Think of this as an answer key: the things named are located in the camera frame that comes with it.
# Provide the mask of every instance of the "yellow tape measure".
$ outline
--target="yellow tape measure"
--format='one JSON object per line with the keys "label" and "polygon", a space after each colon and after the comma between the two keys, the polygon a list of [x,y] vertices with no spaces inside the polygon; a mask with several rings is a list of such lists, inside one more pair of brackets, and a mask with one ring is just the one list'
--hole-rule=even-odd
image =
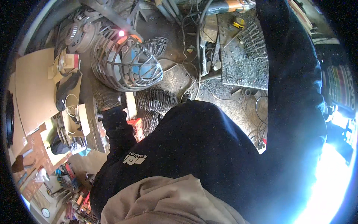
{"label": "yellow tape measure", "polygon": [[240,17],[236,17],[235,21],[232,22],[232,25],[237,27],[237,28],[239,28],[239,29],[244,28],[245,24],[246,24],[245,21]]}

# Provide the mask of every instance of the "metal wire basket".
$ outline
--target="metal wire basket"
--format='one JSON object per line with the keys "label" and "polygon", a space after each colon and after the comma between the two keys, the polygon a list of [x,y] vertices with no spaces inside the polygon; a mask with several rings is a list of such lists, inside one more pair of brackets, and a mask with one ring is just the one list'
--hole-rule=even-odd
{"label": "metal wire basket", "polygon": [[158,126],[159,124],[158,116],[160,120],[163,119],[163,115],[154,111],[146,112],[146,114],[144,115],[142,125],[143,125],[143,130],[146,132],[146,135],[152,133],[154,129]]}
{"label": "metal wire basket", "polygon": [[110,29],[99,34],[91,49],[91,67],[106,86],[123,92],[144,90],[163,78],[158,60],[136,38]]}
{"label": "metal wire basket", "polygon": [[140,91],[136,96],[137,105],[145,111],[168,112],[179,104],[177,96],[169,91],[150,88]]}
{"label": "metal wire basket", "polygon": [[148,51],[154,55],[154,57],[159,57],[165,51],[167,43],[167,38],[155,37],[147,40],[144,45],[148,48]]}

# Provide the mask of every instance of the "knit glove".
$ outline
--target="knit glove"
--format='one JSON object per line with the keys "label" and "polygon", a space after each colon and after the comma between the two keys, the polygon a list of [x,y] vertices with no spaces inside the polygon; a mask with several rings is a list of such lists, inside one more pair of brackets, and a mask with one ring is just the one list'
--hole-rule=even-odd
{"label": "knit glove", "polygon": [[123,92],[107,87],[95,77],[93,72],[90,72],[88,77],[92,85],[93,96],[96,99],[100,110],[116,106],[125,107],[125,97]]}

